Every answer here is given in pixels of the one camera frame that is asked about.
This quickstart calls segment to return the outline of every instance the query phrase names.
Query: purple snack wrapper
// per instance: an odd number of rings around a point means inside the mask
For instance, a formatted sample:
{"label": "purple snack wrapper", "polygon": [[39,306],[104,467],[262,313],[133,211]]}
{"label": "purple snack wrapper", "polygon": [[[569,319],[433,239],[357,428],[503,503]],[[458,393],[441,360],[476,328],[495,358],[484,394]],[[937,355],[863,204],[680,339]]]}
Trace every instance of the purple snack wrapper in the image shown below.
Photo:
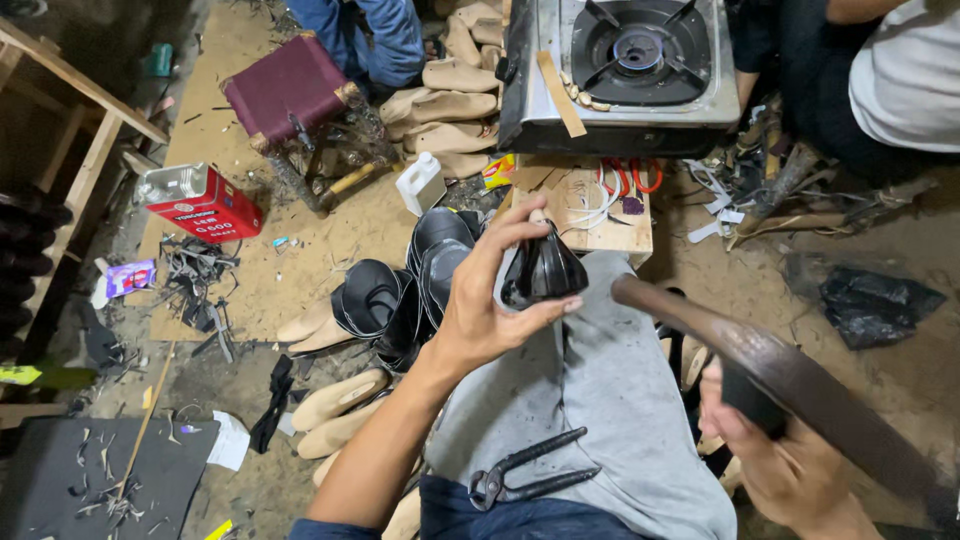
{"label": "purple snack wrapper", "polygon": [[142,289],[156,281],[154,260],[139,260],[107,269],[107,298],[116,298]]}

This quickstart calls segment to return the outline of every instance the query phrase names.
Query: white jug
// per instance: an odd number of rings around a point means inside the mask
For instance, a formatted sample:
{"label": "white jug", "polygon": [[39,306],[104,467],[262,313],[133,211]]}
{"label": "white jug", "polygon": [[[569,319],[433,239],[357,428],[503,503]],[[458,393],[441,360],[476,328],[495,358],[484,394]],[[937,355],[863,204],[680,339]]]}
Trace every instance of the white jug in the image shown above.
{"label": "white jug", "polygon": [[422,216],[446,195],[440,162],[429,152],[420,153],[417,160],[396,179],[396,189],[407,209],[416,216]]}

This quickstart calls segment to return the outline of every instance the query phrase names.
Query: gas stove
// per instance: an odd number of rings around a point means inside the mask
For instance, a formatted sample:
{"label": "gas stove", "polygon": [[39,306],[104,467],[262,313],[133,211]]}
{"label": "gas stove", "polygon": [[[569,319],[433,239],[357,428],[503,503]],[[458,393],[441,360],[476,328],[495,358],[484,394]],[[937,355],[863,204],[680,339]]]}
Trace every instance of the gas stove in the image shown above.
{"label": "gas stove", "polygon": [[[723,0],[514,0],[499,148],[530,154],[701,158],[740,117]],[[571,138],[537,52],[593,102]]]}

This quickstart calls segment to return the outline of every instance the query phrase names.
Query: white shirt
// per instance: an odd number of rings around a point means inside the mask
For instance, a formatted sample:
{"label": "white shirt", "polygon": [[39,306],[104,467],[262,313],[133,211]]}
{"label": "white shirt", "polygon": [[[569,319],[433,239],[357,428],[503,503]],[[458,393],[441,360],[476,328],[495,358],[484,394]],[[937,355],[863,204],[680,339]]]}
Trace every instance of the white shirt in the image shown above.
{"label": "white shirt", "polygon": [[960,153],[960,1],[909,0],[853,59],[860,129],[890,146]]}

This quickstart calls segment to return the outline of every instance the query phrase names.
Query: red tin can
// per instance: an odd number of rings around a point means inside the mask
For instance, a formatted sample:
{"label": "red tin can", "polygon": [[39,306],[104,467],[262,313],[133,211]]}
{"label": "red tin can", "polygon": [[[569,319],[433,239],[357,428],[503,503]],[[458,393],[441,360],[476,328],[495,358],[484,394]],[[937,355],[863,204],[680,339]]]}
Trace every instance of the red tin can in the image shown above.
{"label": "red tin can", "polygon": [[150,171],[138,186],[147,209],[216,244],[260,234],[263,212],[206,163]]}

